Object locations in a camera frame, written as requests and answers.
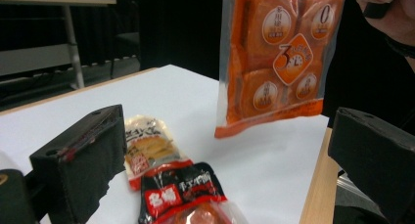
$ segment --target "orange diamond logo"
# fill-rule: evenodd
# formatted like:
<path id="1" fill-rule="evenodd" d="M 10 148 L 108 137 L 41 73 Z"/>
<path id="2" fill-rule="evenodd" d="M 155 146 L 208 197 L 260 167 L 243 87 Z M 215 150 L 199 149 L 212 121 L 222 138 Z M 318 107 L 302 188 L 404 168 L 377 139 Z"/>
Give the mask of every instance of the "orange diamond logo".
<path id="1" fill-rule="evenodd" d="M 299 33 L 288 44 L 280 45 L 281 52 L 273 67 L 286 85 L 291 85 L 311 64 L 313 55 L 305 37 Z"/>

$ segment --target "hand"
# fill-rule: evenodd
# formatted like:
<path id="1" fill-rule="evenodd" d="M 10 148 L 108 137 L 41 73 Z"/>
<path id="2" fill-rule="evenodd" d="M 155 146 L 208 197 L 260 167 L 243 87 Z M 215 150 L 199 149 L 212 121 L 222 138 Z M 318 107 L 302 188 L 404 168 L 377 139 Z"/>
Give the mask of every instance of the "hand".
<path id="1" fill-rule="evenodd" d="M 415 0 L 356 0 L 362 12 L 368 2 L 391 3 L 381 19 L 366 19 L 395 41 L 415 46 Z"/>

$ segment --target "black foam block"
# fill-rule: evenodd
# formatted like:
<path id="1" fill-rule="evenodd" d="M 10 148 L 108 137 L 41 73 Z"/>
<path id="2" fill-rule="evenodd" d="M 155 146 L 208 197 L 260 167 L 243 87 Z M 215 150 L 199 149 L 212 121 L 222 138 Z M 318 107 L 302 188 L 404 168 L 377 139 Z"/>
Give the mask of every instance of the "black foam block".
<path id="1" fill-rule="evenodd" d="M 46 185 L 52 223 L 85 223 L 124 170 L 122 106 L 94 111 L 30 156 L 39 183 Z"/>
<path id="2" fill-rule="evenodd" d="M 391 223 L 415 223 L 415 136 L 339 108 L 328 153 Z"/>

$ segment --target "food package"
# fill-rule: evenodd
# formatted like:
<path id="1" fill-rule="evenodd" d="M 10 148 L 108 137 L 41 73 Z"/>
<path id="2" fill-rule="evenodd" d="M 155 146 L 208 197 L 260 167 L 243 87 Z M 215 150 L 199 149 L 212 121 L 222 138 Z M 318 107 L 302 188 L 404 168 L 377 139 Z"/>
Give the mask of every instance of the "food package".
<path id="1" fill-rule="evenodd" d="M 205 162 L 164 164 L 142 177 L 139 224 L 246 224 Z"/>
<path id="2" fill-rule="evenodd" d="M 124 124 L 127 141 L 124 165 L 133 191 L 140 190 L 141 176 L 152 168 L 174 161 L 193 163 L 176 147 L 163 121 L 136 115 Z"/>
<path id="3" fill-rule="evenodd" d="M 322 112 L 345 0 L 223 0 L 216 138 Z"/>

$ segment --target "dark background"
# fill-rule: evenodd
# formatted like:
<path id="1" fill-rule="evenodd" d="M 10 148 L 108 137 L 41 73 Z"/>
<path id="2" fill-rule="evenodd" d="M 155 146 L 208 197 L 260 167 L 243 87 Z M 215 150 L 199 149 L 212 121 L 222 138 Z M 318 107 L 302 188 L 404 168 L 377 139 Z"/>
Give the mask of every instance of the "dark background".
<path id="1" fill-rule="evenodd" d="M 117 1 L 109 8 L 72 7 L 82 65 L 110 60 L 114 37 L 139 31 L 142 68 L 174 64 L 218 79 L 222 0 Z M 0 51 L 66 42 L 60 7 L 1 5 L 0 27 Z M 415 131 L 415 74 L 364 20 L 355 0 L 346 0 L 327 76 L 323 114 L 331 117 L 329 125 L 338 107 Z"/>

